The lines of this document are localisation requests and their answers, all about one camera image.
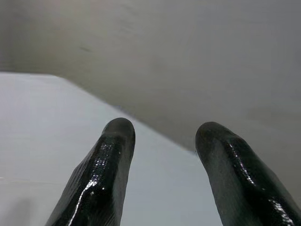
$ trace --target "gray wall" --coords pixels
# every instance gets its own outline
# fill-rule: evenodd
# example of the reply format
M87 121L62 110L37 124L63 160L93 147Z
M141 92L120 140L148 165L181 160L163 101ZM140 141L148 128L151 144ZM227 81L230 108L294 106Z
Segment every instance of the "gray wall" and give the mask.
M10 16L9 0L0 0L0 71L11 70Z
M17 71L67 78L190 150L220 122L301 204L301 1L14 4Z

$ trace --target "white wall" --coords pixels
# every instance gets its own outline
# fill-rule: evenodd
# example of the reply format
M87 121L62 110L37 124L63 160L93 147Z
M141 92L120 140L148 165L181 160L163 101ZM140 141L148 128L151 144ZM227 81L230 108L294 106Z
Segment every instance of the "white wall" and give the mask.
M221 226L200 160L68 81L0 73L0 225L45 225L73 169L110 120L136 145L121 226Z
M301 1L14 4L16 70L67 78L190 150L217 121L301 204Z
M11 70L10 23L11 5L9 0L0 0L0 71Z

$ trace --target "gloved finger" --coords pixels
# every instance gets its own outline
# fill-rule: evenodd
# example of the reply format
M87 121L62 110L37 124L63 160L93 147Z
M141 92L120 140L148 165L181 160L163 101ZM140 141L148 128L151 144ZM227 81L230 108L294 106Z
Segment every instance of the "gloved finger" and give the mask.
M301 226L301 211L245 140L216 122L203 124L196 150L224 226Z
M110 121L73 171L46 226L119 226L134 146L132 123Z

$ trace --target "white tabletop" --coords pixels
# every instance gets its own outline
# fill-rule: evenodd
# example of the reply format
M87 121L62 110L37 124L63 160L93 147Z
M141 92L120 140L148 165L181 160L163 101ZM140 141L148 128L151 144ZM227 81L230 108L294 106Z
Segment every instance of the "white tabletop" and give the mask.
M221 226L200 160L51 75L0 73L0 225L42 226L104 126L136 130L121 226Z

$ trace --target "glossy black rubber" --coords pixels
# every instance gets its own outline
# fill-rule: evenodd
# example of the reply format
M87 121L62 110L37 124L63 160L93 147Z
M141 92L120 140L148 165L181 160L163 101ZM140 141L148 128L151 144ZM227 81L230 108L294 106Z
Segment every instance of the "glossy black rubber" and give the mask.
M134 145L132 123L110 121L73 171L46 226L119 226Z
M301 211L277 176L238 135L215 122L196 134L224 226L301 226Z

